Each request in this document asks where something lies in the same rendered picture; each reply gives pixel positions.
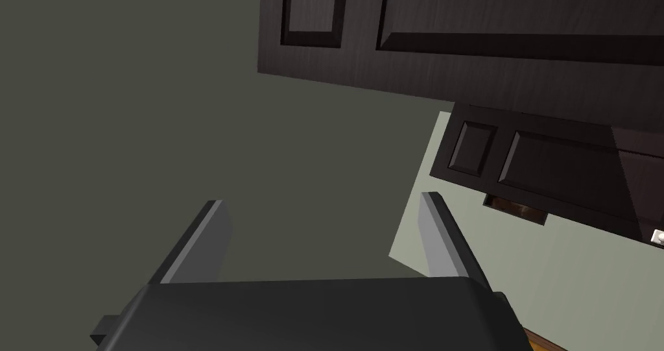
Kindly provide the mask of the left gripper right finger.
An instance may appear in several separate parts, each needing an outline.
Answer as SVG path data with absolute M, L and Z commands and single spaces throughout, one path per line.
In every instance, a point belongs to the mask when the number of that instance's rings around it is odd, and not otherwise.
M 466 277 L 490 283 L 460 227 L 438 192 L 420 194 L 419 232 L 430 277 Z

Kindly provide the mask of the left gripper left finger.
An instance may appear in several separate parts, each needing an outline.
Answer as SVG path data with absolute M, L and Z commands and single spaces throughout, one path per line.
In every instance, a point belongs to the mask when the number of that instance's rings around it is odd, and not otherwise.
M 223 200 L 209 200 L 149 279 L 150 285 L 215 282 L 232 235 Z

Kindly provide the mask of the dark brown panelled cupboard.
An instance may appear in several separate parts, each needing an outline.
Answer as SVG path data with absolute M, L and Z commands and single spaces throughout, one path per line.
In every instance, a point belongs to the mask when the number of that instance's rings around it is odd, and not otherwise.
M 458 104 L 430 174 L 664 248 L 664 134 Z
M 664 0 L 260 0 L 257 69 L 664 132 Z

